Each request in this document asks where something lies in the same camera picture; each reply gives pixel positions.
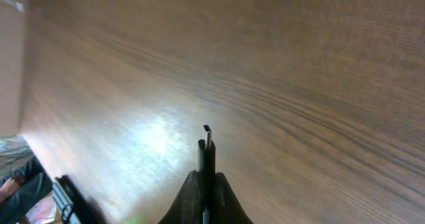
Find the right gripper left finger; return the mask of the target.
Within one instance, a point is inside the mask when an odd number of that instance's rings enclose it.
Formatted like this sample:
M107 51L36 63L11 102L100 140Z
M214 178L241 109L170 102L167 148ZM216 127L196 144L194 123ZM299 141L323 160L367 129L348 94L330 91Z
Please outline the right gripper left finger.
M159 224L200 224L205 201L199 186L199 173L190 171L169 210Z

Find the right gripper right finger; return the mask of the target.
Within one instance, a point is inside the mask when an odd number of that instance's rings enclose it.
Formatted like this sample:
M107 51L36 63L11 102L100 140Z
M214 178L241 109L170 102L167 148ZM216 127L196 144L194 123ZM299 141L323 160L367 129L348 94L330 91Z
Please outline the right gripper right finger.
M221 172L215 174L211 215L214 224L253 224Z

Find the black smartphone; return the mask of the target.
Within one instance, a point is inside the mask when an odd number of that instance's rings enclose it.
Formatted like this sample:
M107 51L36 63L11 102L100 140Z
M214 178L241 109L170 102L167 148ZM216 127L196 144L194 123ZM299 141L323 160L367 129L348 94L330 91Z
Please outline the black smartphone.
M63 224L105 224L94 201L89 202L67 175L54 178L52 197Z

